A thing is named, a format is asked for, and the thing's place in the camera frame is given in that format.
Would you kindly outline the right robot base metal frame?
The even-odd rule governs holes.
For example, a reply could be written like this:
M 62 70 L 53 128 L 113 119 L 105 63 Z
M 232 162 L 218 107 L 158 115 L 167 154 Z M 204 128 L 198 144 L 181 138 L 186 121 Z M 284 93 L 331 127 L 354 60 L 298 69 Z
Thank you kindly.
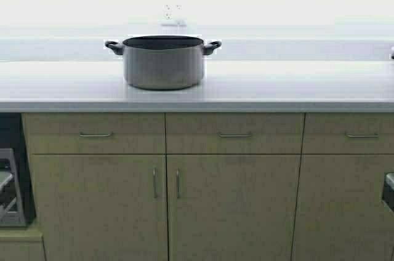
M 393 186 L 394 175 L 389 172 L 384 177 L 384 185 L 382 190 L 382 200 L 385 205 L 393 212 L 394 211 L 394 186 Z

